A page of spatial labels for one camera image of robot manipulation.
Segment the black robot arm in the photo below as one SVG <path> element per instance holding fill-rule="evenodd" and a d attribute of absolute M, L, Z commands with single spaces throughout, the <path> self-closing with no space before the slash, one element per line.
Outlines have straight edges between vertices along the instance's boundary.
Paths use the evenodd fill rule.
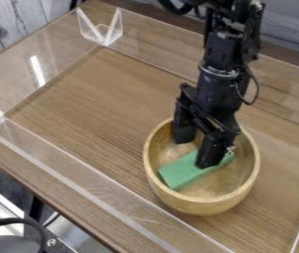
<path fill-rule="evenodd" d="M 255 83 L 250 62 L 258 59 L 262 0 L 158 0 L 175 15 L 198 12 L 204 20 L 204 55 L 199 62 L 198 83 L 179 86 L 172 132 L 178 144 L 194 140 L 204 132 L 195 165 L 204 169 L 221 163 L 242 133 L 235 112 L 254 100 L 246 98 L 249 85 Z"/>

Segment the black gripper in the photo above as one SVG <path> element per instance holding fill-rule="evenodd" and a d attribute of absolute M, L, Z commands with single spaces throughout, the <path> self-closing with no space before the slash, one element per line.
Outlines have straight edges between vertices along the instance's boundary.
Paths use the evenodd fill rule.
<path fill-rule="evenodd" d="M 242 105 L 237 93 L 239 77 L 238 71 L 219 71 L 200 66 L 196 86 L 187 83 L 179 86 L 172 120 L 174 139 L 176 144 L 188 143 L 196 133 L 200 145 L 195 165 L 200 169 L 221 163 L 241 133 L 235 119 Z"/>

